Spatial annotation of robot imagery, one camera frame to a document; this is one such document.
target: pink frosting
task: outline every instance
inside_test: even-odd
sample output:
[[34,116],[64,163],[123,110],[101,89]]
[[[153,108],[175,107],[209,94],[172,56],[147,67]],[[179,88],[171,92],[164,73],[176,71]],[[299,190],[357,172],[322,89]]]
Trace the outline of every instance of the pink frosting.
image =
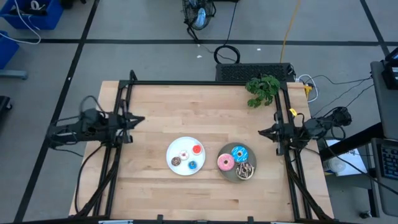
[[218,157],[217,164],[222,171],[229,171],[235,165],[234,157],[231,154],[222,154]]

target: blue bin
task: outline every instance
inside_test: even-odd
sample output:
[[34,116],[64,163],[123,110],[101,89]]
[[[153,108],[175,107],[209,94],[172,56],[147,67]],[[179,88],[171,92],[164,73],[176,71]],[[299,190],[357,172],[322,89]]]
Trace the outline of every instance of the blue bin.
[[[0,30],[0,33],[8,36],[7,32]],[[15,41],[0,35],[0,69],[4,69],[8,61],[10,61],[15,52],[17,52],[18,48],[19,45]]]
[[[36,1],[39,3],[39,5],[45,4],[47,6],[47,15],[31,16],[30,21],[28,19],[29,16],[21,15],[23,20],[33,29],[35,29],[34,26],[43,30],[55,29],[63,12],[63,8],[60,5],[60,0],[36,0]],[[20,10],[22,10],[26,5],[30,7],[30,2],[31,0],[17,0]],[[7,22],[15,29],[28,29],[28,27],[21,21],[18,15],[9,14],[9,11],[13,8],[13,6],[15,6],[14,0],[7,0],[7,2],[0,11],[0,17],[5,18],[5,20],[7,20]]]

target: blue frosting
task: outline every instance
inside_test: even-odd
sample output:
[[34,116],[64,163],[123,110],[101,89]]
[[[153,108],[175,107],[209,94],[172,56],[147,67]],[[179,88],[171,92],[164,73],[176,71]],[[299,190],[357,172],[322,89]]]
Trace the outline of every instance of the blue frosting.
[[188,163],[189,169],[196,169],[197,168],[197,163],[195,161],[190,161]]
[[235,146],[232,149],[232,156],[235,162],[245,162],[248,159],[248,150],[243,146]]

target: donut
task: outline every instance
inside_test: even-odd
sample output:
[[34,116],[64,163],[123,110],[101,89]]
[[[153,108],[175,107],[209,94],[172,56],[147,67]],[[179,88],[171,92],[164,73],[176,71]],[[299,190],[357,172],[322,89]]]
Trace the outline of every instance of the donut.
[[173,166],[178,166],[178,165],[180,165],[181,164],[181,159],[179,158],[179,157],[174,157],[173,159],[172,159],[172,165]]
[[229,171],[234,167],[235,161],[234,161],[234,158],[230,154],[225,153],[218,157],[217,165],[218,165],[218,168],[220,168],[220,170]]
[[246,162],[248,159],[248,150],[243,146],[235,146],[232,149],[232,156],[235,162]]
[[195,161],[190,161],[190,162],[188,163],[188,167],[189,167],[189,169],[191,169],[191,170],[196,169],[197,166],[198,166],[198,164],[197,164]]
[[187,160],[189,158],[189,153],[186,150],[182,150],[179,156],[181,160]]
[[201,146],[200,145],[196,145],[192,148],[192,152],[194,155],[199,155],[201,154]]
[[254,167],[248,162],[241,162],[236,167],[236,175],[242,180],[250,179],[254,174]]

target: green plant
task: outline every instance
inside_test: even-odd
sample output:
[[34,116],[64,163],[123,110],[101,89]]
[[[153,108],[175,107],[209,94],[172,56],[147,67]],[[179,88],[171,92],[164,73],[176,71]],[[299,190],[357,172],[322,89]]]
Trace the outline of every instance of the green plant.
[[264,75],[262,78],[252,78],[246,83],[246,89],[248,92],[257,95],[257,97],[249,100],[248,106],[257,108],[263,100],[265,100],[264,105],[270,105],[279,91],[279,86],[278,79],[271,75]]

